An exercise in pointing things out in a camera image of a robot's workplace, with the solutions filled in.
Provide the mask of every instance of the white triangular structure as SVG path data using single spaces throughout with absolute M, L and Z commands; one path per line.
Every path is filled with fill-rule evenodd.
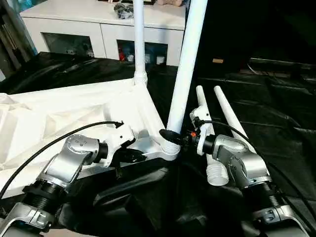
M 207 0 L 191 3 L 167 127 L 176 132 L 182 126 L 206 4 Z M 180 148 L 159 134 L 164 125 L 146 87 L 143 0 L 134 0 L 134 15 L 134 78 L 0 95 L 0 189 L 17 167 L 41 147 L 78 127 L 103 120 L 129 124 L 136 138 L 131 147 L 144 152 L 147 159 L 177 157 Z M 80 134 L 102 141 L 111 129 L 96 126 Z M 53 145 L 24 168 L 4 197 L 22 193 L 22 188 L 35 180 L 63 143 Z M 84 166 L 79 178 L 104 171 L 97 164 Z

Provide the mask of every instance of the black plastic sheet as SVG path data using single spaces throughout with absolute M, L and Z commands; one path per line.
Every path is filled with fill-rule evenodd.
M 147 70 L 148 90 L 166 125 L 177 68 L 150 66 Z M 13 94 L 126 79 L 133 77 L 133 73 L 134 66 L 126 62 L 40 53 L 0 83 L 0 92 Z M 198 106 L 197 85 L 203 86 L 212 119 L 226 122 L 213 91 L 214 86 L 221 86 L 264 159 L 281 169 L 316 209 L 315 81 L 247 74 L 194 77 L 183 131 L 193 129 L 189 112 Z M 226 129 L 216 125 L 214 128 L 217 134 L 231 135 Z M 204 158 L 188 151 L 175 162 L 157 159 L 124 168 L 124 177 L 120 180 L 115 178 L 115 172 L 78 180 L 59 223 L 71 230 L 99 236 L 106 233 L 110 236 L 166 236 L 172 231 L 181 236 L 203 236 L 209 235 L 212 228 L 220 229 L 223 236 L 242 236 L 240 221 L 249 220 L 246 203 L 234 188 L 209 186 L 205 167 Z M 273 169 L 270 173 L 312 221 L 286 181 Z M 114 194 L 110 198 L 109 190 Z M 247 226 L 248 236 L 254 236 L 250 234 L 255 232 L 251 225 Z

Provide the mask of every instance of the white pvc pipe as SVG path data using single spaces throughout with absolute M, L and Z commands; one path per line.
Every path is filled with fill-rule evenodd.
M 204 90 L 203 90 L 203 87 L 201 85 L 198 85 L 196 87 L 196 90 L 197 90 L 197 102 L 198 102 L 198 105 L 201 106 L 207 106 L 207 102 L 206 102 L 206 98 L 205 98 L 205 94 L 204 94 Z
M 248 137 L 245 130 L 241 126 L 237 116 L 235 115 L 233 109 L 231 108 L 231 105 L 229 104 L 228 100 L 226 99 L 226 96 L 225 96 L 224 92 L 222 91 L 221 87 L 217 85 L 216 87 L 214 87 L 214 91 L 215 91 L 216 97 L 218 99 L 218 102 L 221 105 L 222 111 L 225 115 L 225 118 L 227 120 L 228 125 L 237 129 L 243 135 Z M 232 133 L 233 133 L 233 136 L 235 138 L 245 142 L 249 146 L 249 149 L 251 152 L 256 153 L 255 149 L 245 139 L 243 139 L 240 135 L 238 135 L 235 132 L 232 132 Z
M 181 131 L 187 105 L 206 6 L 207 0 L 191 1 L 167 125 L 167 129 L 178 133 Z M 178 145 L 167 141 L 164 141 L 161 147 L 167 154 L 176 154 L 180 151 Z
M 212 120 L 206 102 L 206 97 L 203 91 L 203 87 L 198 85 L 196 87 L 197 90 L 197 102 L 198 106 L 203 106 L 207 113 L 207 120 Z M 206 123 L 202 126 L 207 126 L 206 136 L 212 134 L 215 135 L 213 124 Z M 211 154 L 206 154 L 207 167 L 206 167 L 206 175 L 207 181 L 210 185 L 213 186 L 223 186 L 226 185 L 229 181 L 228 173 L 226 167 L 219 161 L 214 160 Z
M 134 0 L 134 28 L 135 28 L 135 83 L 147 84 L 145 70 L 145 42 L 144 42 L 144 1 Z

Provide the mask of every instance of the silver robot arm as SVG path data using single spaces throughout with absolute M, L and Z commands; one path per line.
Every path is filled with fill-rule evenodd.
M 61 152 L 49 161 L 36 181 L 23 189 L 23 202 L 16 203 L 0 222 L 0 237 L 38 237 L 40 232 L 48 232 L 82 166 L 94 162 L 108 167 L 115 151 L 133 141 L 128 125 L 115 129 L 103 143 L 77 134 L 68 137 Z
M 263 159 L 251 152 L 247 144 L 232 137 L 218 135 L 213 144 L 213 158 L 227 167 L 252 211 L 254 222 L 267 229 L 267 236 L 309 236 L 272 183 Z M 270 227 L 284 222 L 289 223 L 286 228 L 270 230 L 273 229 Z

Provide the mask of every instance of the black cable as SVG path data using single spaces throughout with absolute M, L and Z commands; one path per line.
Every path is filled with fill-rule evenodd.
M 6 184 L 3 186 L 1 192 L 0 192 L 0 199 L 2 199 L 5 191 L 7 190 L 7 188 L 9 187 L 9 185 L 11 184 L 11 182 L 13 181 L 13 179 L 21 172 L 21 170 L 27 166 L 32 160 L 34 160 L 39 154 L 41 154 L 43 151 L 45 151 L 47 148 L 49 148 L 50 146 L 54 145 L 55 143 L 63 140 L 64 138 L 75 134 L 76 132 L 79 132 L 81 130 L 84 130 L 86 128 L 89 127 L 93 127 L 93 126 L 97 126 L 97 125 L 101 125 L 101 124 L 114 124 L 116 127 L 121 126 L 123 123 L 120 122 L 113 122 L 113 121 L 103 121 L 103 122 L 95 122 L 95 123 L 91 123 L 88 124 L 86 126 L 77 128 L 74 131 L 68 132 L 65 135 L 55 139 L 54 141 L 48 143 L 46 146 L 42 147 L 40 150 L 38 150 L 34 155 L 32 155 L 30 158 L 28 158 L 19 168 L 17 168 L 17 170 L 11 175 L 11 177 L 8 179 L 8 181 L 6 182 Z
M 263 158 L 262 154 L 256 149 L 256 147 L 249 140 L 249 138 L 247 138 L 245 135 L 243 135 L 240 131 L 238 131 L 234 127 L 231 127 L 231 126 L 229 126 L 229 125 L 227 125 L 225 123 L 222 123 L 222 122 L 212 121 L 212 120 L 202 120 L 201 122 L 202 122 L 202 124 L 204 124 L 204 123 L 212 123 L 212 124 L 218 124 L 218 125 L 224 126 L 226 128 L 229 128 L 230 130 L 234 131 L 239 136 L 241 136 L 243 139 L 245 139 L 245 141 L 247 141 L 253 147 L 253 149 L 256 151 L 256 153 L 259 156 L 261 156 L 261 158 Z M 293 182 L 280 169 L 278 169 L 274 164 L 271 164 L 270 162 L 268 162 L 267 164 L 269 166 L 271 166 L 277 173 L 279 173 L 287 181 L 287 183 L 294 189 L 296 194 L 303 201 L 303 203 L 305 204 L 305 206 L 307 207 L 307 209 L 309 210 L 309 212 L 311 213 L 313 218 L 316 220 L 316 214 L 315 214 L 315 211 L 313 210 L 313 207 L 309 204 L 309 202 L 304 197 L 304 195 L 301 193 L 301 191 L 299 191 L 299 189 L 293 184 Z M 291 202 L 288 202 L 288 204 L 292 207 L 293 210 L 296 209 L 296 213 L 297 213 L 298 216 L 303 216 L 303 214 Z M 309 226 L 309 228 L 310 228 L 310 226 L 312 226 L 312 224 L 306 218 L 301 218 L 301 219 L 305 222 L 305 224 L 307 226 Z M 316 230 L 313 228 L 313 226 L 312 226 L 311 230 L 316 233 Z
M 293 182 L 274 164 L 268 163 L 271 168 L 273 168 L 276 172 L 278 172 L 286 181 L 287 183 L 292 187 L 292 189 L 295 190 L 296 194 L 299 196 L 299 198 L 303 201 L 307 209 L 310 211 L 311 215 L 313 216 L 314 220 L 316 221 L 316 214 L 313 210 L 313 207 L 310 205 L 310 203 L 306 200 L 306 198 L 303 196 L 303 194 L 297 189 L 297 187 L 293 184 Z
M 307 218 L 298 210 L 298 208 L 289 200 L 287 196 L 283 196 L 284 200 L 291 206 L 293 211 L 298 215 L 299 218 L 306 224 L 306 226 L 310 229 L 311 233 L 313 233 L 313 236 L 316 237 L 316 230 L 313 227 L 313 225 L 307 220 Z

